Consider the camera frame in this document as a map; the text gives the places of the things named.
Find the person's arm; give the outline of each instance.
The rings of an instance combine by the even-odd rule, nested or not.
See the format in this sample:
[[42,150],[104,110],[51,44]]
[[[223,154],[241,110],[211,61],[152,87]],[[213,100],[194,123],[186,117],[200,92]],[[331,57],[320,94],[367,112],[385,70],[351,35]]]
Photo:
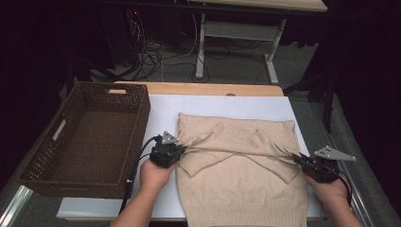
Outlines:
[[138,194],[130,201],[113,227],[148,227],[151,213],[159,192],[165,187],[175,166],[161,168],[146,160],[141,166],[141,187]]
[[337,179],[332,183],[318,183],[306,174],[304,178],[315,187],[316,195],[330,216],[333,227],[362,226],[349,207],[347,190],[342,181]]

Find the folded sweater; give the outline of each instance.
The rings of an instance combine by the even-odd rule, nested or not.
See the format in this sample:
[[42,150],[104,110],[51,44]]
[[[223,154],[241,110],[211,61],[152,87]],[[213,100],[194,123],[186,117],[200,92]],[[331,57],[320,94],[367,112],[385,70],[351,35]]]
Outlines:
[[177,167],[189,227],[306,226],[307,194],[293,121],[180,113]]

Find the basket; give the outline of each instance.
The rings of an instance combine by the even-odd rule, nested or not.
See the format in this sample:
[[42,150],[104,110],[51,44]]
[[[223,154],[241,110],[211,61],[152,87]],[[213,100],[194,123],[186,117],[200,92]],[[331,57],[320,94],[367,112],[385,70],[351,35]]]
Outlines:
[[49,197],[124,198],[149,112],[146,85],[78,82],[18,183]]

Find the person's left hand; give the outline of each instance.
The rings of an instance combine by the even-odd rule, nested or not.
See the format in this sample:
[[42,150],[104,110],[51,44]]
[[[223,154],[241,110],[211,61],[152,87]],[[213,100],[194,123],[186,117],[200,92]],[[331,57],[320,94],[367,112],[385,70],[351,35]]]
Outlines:
[[176,165],[170,168],[158,167],[147,159],[141,166],[141,189],[159,192],[167,184],[175,167]]

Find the forearm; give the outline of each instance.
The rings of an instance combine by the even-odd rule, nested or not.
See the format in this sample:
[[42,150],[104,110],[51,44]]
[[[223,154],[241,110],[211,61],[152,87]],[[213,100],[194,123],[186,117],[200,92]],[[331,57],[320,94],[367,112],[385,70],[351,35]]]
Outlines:
[[330,216],[333,227],[362,226],[346,200],[336,201],[335,204],[326,204],[324,210]]
[[113,227],[148,227],[158,194],[157,190],[140,189],[115,220]]

